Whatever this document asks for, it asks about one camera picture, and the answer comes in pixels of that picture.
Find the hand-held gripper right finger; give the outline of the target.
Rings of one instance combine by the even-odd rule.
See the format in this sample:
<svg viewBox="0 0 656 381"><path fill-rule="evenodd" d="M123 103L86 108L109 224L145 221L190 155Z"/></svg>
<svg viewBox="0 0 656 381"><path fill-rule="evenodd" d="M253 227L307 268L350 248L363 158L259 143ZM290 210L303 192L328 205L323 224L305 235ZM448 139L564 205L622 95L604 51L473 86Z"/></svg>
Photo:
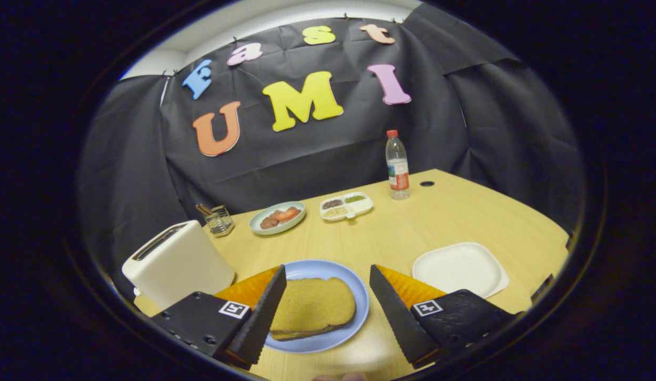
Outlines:
<svg viewBox="0 0 656 381"><path fill-rule="evenodd" d="M467 289L446 293L382 265L371 266L369 285L415 369L454 361L519 317Z"/></svg>

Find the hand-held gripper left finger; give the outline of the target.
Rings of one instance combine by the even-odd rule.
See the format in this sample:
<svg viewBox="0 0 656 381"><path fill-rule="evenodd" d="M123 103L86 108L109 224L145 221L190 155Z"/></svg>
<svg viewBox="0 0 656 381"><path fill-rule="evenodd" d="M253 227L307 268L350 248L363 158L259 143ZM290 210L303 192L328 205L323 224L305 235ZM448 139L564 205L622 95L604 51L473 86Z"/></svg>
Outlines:
<svg viewBox="0 0 656 381"><path fill-rule="evenodd" d="M210 295L193 292L151 317L193 350L248 370L258 363L287 285L275 266Z"/></svg>

